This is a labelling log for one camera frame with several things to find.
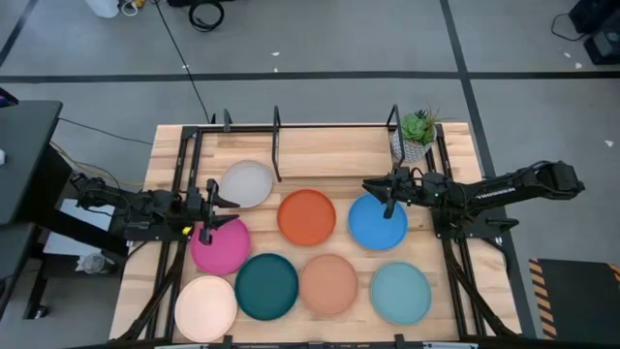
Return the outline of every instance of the blue plate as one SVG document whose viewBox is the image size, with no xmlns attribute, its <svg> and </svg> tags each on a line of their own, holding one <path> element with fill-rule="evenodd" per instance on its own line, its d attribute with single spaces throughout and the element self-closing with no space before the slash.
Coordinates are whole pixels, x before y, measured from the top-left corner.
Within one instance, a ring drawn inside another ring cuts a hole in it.
<svg viewBox="0 0 620 349">
<path fill-rule="evenodd" d="M 426 316 L 433 293 L 418 268 L 402 262 L 379 268 L 370 285 L 370 301 L 384 320 L 394 325 L 414 325 Z"/>
<path fill-rule="evenodd" d="M 390 219 L 384 218 L 386 206 L 366 194 L 357 199 L 349 210 L 349 232 L 360 245 L 371 250 L 396 247 L 407 234 L 407 215 L 396 203 Z"/>
</svg>

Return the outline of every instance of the black metal frame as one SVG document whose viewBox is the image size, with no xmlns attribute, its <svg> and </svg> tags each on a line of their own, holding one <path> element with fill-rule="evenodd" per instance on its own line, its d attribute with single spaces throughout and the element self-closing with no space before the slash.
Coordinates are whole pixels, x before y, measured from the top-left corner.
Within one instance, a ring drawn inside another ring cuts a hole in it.
<svg viewBox="0 0 620 349">
<path fill-rule="evenodd" d="M 396 125 L 391 124 L 392 118 L 396 119 Z M 364 127 L 380 127 L 378 124 L 282 124 L 280 118 L 280 112 L 278 107 L 276 106 L 274 109 L 273 115 L 273 125 L 233 125 L 232 119 L 228 114 L 228 111 L 225 111 L 225 124 L 224 125 L 214 125 L 216 121 L 215 115 L 210 120 L 211 125 L 209 126 L 185 126 L 181 132 L 181 140 L 179 145 L 179 151 L 176 160 L 176 166 L 174 171 L 174 178 L 172 183 L 172 190 L 179 190 L 181 183 L 181 176 L 183 172 L 183 166 L 185 163 L 185 157 L 188 147 L 188 142 L 190 139 L 194 138 L 194 152 L 192 154 L 191 160 L 191 168 L 190 168 L 190 176 L 188 186 L 196 186 L 196 180 L 198 177 L 198 169 L 199 169 L 199 160 L 201 155 L 201 146 L 202 146 L 202 136 L 209 133 L 272 133 L 272 148 L 271 148 L 271 159 L 273 163 L 273 169 L 276 172 L 276 176 L 278 181 L 282 181 L 282 178 L 279 174 L 278 169 L 278 141 L 279 141 L 279 131 L 284 128 L 334 128 L 334 127 L 354 127 L 354 128 L 364 128 Z M 389 117 L 387 119 L 386 128 L 388 132 L 398 132 L 400 138 L 400 147 L 401 156 L 398 159 L 397 165 L 401 165 L 404 161 L 404 145 L 402 139 L 402 133 L 400 130 L 400 115 L 398 112 L 398 107 L 394 105 L 391 109 Z M 442 169 L 443 173 L 448 177 L 452 178 L 452 172 L 450 167 L 450 159 L 448 157 L 448 149 L 446 146 L 446 140 L 444 138 L 444 132 L 441 125 L 437 128 L 438 137 L 437 137 L 437 145 L 440 152 L 440 157 L 442 161 Z M 426 153 L 426 162 L 428 164 L 429 171 L 437 171 L 435 166 L 435 160 L 432 149 Z M 562 347 L 562 348 L 579 348 L 583 347 L 584 343 L 572 343 L 572 342 L 558 342 L 558 341 L 549 341 L 542 339 L 530 339 L 523 338 L 518 336 L 503 336 L 503 334 L 507 334 L 507 332 L 500 331 L 498 336 L 486 336 L 484 329 L 484 320 L 482 319 L 482 314 L 486 314 L 485 318 L 488 320 L 491 318 L 489 325 L 493 328 L 495 325 L 495 329 L 502 329 L 503 325 L 501 324 L 501 320 L 497 317 L 494 317 L 494 314 L 490 307 L 486 304 L 484 299 L 478 293 L 476 289 L 476 280 L 473 273 L 472 262 L 470 258 L 469 249 L 467 246 L 467 241 L 465 239 L 457 240 L 456 244 L 459 247 L 459 252 L 461 255 L 461 263 L 457 262 L 454 253 L 452 251 L 452 243 L 449 239 L 442 238 L 442 246 L 444 249 L 444 257 L 446 259 L 446 266 L 448 269 L 448 279 L 449 279 L 449 287 L 452 298 L 452 306 L 454 310 L 454 318 L 456 322 L 456 327 L 458 331 L 459 341 L 464 343 L 483 343 L 483 346 L 486 348 L 545 348 L 545 347 Z M 164 295 L 162 291 L 162 287 L 166 285 L 171 285 L 171 293 L 170 293 L 170 303 L 168 308 L 168 318 L 166 323 L 166 330 L 164 337 L 155 338 L 155 330 L 157 327 L 157 316 L 151 316 L 148 324 L 145 340 L 137 340 L 137 336 L 135 337 L 126 337 L 125 341 L 113 341 L 110 342 L 107 347 L 139 347 L 141 345 L 145 345 L 144 347 L 153 347 L 154 344 L 157 343 L 159 345 L 170 344 L 172 343 L 172 335 L 174 330 L 174 318 L 173 318 L 173 310 L 174 303 L 178 294 L 180 292 L 180 283 L 182 278 L 182 270 L 183 270 L 183 256 L 185 255 L 186 242 L 181 241 L 177 245 L 176 256 L 170 267 L 168 273 L 165 273 L 166 267 L 168 264 L 168 256 L 170 254 L 170 244 L 168 242 L 163 242 L 162 249 L 160 252 L 159 263 L 157 267 L 156 280 L 154 290 L 158 291 L 158 297 L 152 299 L 149 302 L 149 306 L 145 308 L 141 315 L 148 313 L 150 315 L 154 315 L 157 310 L 157 303 L 161 300 L 161 297 Z M 467 324 L 463 310 L 463 302 L 461 299 L 461 294 L 459 290 L 459 283 L 467 294 L 470 296 L 471 307 L 474 315 L 474 321 L 476 326 L 476 335 L 470 335 L 467 331 Z M 274 348 L 284 348 L 284 349 L 410 349 L 410 348 L 441 348 L 441 342 L 408 342 L 404 340 L 402 334 L 396 334 L 395 340 L 393 342 L 364 342 L 364 343 L 355 343 L 355 342 L 347 342 L 347 343 L 323 343 L 323 342 L 299 342 L 299 343 L 243 343 L 243 344 L 235 344 L 236 348 L 252 348 L 256 345 L 260 345 L 261 347 L 274 347 Z M 230 336 L 225 337 L 225 342 L 223 344 L 209 344 L 209 347 L 215 349 L 231 349 L 233 346 L 233 339 Z M 588 343 L 589 347 L 593 348 L 605 348 L 608 346 Z"/>
</svg>

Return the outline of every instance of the pink plate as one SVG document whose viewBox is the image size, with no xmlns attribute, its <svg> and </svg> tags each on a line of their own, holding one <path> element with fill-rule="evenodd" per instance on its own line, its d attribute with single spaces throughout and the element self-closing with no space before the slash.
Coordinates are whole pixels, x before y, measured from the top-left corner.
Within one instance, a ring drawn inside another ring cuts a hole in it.
<svg viewBox="0 0 620 349">
<path fill-rule="evenodd" d="M 250 256 L 250 233 L 241 219 L 212 230 L 213 242 L 210 245 L 199 241 L 199 228 L 202 224 L 194 227 L 190 249 L 200 270 L 212 275 L 226 275 L 238 270 Z"/>
</svg>

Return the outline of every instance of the wooden table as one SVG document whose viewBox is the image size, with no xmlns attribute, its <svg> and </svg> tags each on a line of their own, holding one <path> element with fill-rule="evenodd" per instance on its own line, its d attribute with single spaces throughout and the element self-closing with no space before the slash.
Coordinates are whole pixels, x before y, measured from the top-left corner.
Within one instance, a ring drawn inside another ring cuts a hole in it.
<svg viewBox="0 0 620 349">
<path fill-rule="evenodd" d="M 145 189 L 171 189 L 181 129 L 182 126 L 177 125 L 158 127 L 146 173 Z M 480 180 L 479 163 L 467 123 L 445 123 L 444 131 L 454 179 L 465 183 Z M 187 186 L 192 142 L 188 144 L 181 188 Z M 254 320 L 239 310 L 228 332 L 233 336 L 233 341 L 391 341 L 396 333 L 403 333 L 405 340 L 458 339 L 442 244 L 435 238 L 427 208 L 406 207 L 409 232 L 403 242 L 389 251 L 364 249 L 354 242 L 348 232 L 349 207 L 365 193 L 361 180 L 364 177 L 385 175 L 390 170 L 391 157 L 385 125 L 382 127 L 378 124 L 377 128 L 282 129 L 279 149 L 282 182 L 278 183 L 274 179 L 270 196 L 259 206 L 229 210 L 239 213 L 247 224 L 252 234 L 252 255 L 277 253 L 291 261 L 297 270 L 301 270 L 307 261 L 317 255 L 341 255 L 357 271 L 359 292 L 348 311 L 332 318 L 311 313 L 300 301 L 285 316 L 269 322 Z M 441 168 L 436 146 L 434 154 L 435 162 Z M 197 181 L 203 194 L 208 178 L 219 180 L 228 166 L 244 159 L 257 160 L 272 168 L 271 134 L 205 135 Z M 423 171 L 427 169 L 424 161 L 406 165 L 417 166 Z M 336 208 L 337 222 L 333 235 L 319 246 L 294 246 L 278 231 L 278 206 L 288 194 L 302 188 L 324 192 Z M 470 239 L 469 246 L 480 293 L 510 329 L 520 332 L 503 256 L 480 240 Z M 148 301 L 153 291 L 160 247 L 161 243 L 150 242 L 128 261 L 110 338 L 124 333 Z M 458 249 L 454 248 L 454 251 L 458 256 Z M 432 285 L 431 310 L 417 325 L 391 325 L 377 315 L 370 303 L 369 284 L 373 273 L 381 265 L 394 261 L 413 264 L 424 272 Z M 203 273 L 194 264 L 188 249 L 181 287 L 201 275 Z M 233 285 L 235 274 L 224 278 Z M 462 290 L 461 295 L 469 333 L 474 333 L 469 300 Z M 164 299 L 160 308 L 158 335 L 163 335 L 169 301 Z M 187 339 L 175 331 L 174 341 L 187 342 Z"/>
</svg>

